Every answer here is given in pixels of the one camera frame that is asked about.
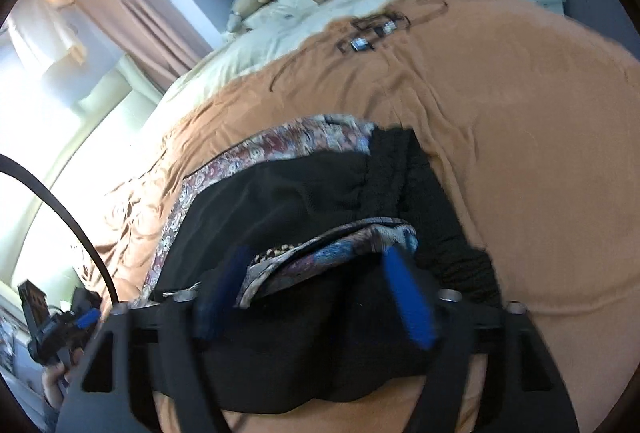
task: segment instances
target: white bedsheet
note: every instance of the white bedsheet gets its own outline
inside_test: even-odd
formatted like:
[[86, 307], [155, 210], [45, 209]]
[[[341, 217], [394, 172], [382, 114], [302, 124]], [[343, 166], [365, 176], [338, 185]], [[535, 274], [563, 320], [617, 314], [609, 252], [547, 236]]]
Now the white bedsheet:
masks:
[[131, 175], [145, 171], [148, 153], [162, 135], [192, 109], [215, 95], [230, 80], [256, 72], [298, 48], [309, 36], [321, 32], [332, 20], [366, 16], [390, 0], [330, 0], [303, 19], [283, 20], [255, 29], [212, 52], [193, 70], [178, 79], [164, 94], [132, 147]]

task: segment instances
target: metal screw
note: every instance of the metal screw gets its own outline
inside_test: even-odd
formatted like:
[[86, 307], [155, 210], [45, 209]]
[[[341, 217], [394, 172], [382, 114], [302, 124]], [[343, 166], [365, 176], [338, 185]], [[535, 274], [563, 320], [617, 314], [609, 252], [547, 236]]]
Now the metal screw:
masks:
[[183, 301], [191, 301], [193, 299], [196, 299], [197, 295], [198, 295], [198, 292], [191, 288], [188, 288], [185, 290], [178, 290], [174, 294], [174, 301], [178, 303], [182, 303]]
[[509, 301], [507, 303], [507, 312], [509, 314], [522, 315], [527, 313], [527, 307], [519, 301]]
[[457, 303], [462, 299], [462, 294], [457, 290], [453, 290], [450, 288], [443, 288], [438, 291], [438, 297], [443, 301]]
[[129, 307], [126, 303], [116, 303], [111, 309], [111, 314], [115, 316], [121, 316], [123, 314], [126, 314], [127, 312], [129, 312]]

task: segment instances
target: hand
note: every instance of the hand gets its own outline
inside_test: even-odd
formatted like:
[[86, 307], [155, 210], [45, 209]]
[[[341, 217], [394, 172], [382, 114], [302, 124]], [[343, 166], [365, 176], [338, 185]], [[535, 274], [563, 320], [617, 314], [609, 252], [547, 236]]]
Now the hand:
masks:
[[62, 407], [62, 403], [65, 400], [64, 395], [60, 391], [58, 387], [58, 381], [60, 377], [64, 375], [65, 380], [70, 383], [73, 379], [73, 368], [75, 368], [80, 359], [82, 359], [82, 354], [84, 352], [82, 349], [76, 349], [71, 356], [71, 362], [73, 364], [72, 369], [66, 369], [66, 366], [62, 363], [57, 363], [56, 365], [46, 366], [44, 371], [42, 372], [42, 387], [44, 389], [44, 396], [49, 402], [49, 405], [52, 408], [60, 409]]

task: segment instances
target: bed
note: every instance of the bed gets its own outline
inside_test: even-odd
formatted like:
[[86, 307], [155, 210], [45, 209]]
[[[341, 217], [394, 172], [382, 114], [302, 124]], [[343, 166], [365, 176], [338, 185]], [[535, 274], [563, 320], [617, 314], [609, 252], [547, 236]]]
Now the bed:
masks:
[[[523, 0], [331, 0], [293, 18], [280, 15], [287, 1], [168, 90], [130, 148], [128, 179], [82, 219], [121, 299], [145, 291], [182, 178], [229, 146], [318, 113], [402, 124], [505, 299], [532, 312], [581, 431], [594, 431], [640, 361], [640, 63]], [[375, 52], [336, 49], [351, 17], [383, 6], [411, 29]], [[87, 258], [76, 270], [104, 293]], [[475, 359], [460, 431], [482, 371]], [[391, 381], [355, 403], [251, 416], [244, 431], [401, 431], [419, 388]], [[170, 403], [157, 405], [175, 431]]]

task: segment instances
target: black cable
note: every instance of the black cable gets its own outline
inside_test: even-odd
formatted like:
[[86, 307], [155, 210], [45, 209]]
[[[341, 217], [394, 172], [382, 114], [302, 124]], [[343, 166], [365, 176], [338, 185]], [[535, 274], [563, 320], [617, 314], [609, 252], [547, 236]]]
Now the black cable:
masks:
[[78, 238], [82, 246], [89, 253], [89, 256], [102, 275], [104, 284], [107, 285], [111, 304], [115, 305], [118, 303], [118, 293], [116, 292], [116, 287], [113, 284], [113, 279], [111, 279], [111, 275], [109, 274], [106, 265], [102, 261], [102, 258], [100, 258], [98, 251], [95, 250], [94, 245], [89, 241], [89, 238], [87, 238], [78, 222], [76, 222], [74, 217], [72, 217], [69, 211], [66, 210], [65, 206], [63, 206], [60, 201], [53, 196], [51, 191], [49, 191], [42, 182], [40, 182], [25, 168], [20, 166], [18, 162], [15, 162], [2, 154], [0, 154], [0, 173], [9, 175], [10, 177], [18, 180], [21, 184], [24, 184], [33, 194], [53, 209], [62, 221], [66, 223], [68, 228], [71, 229], [74, 235], [76, 235], [76, 238]]

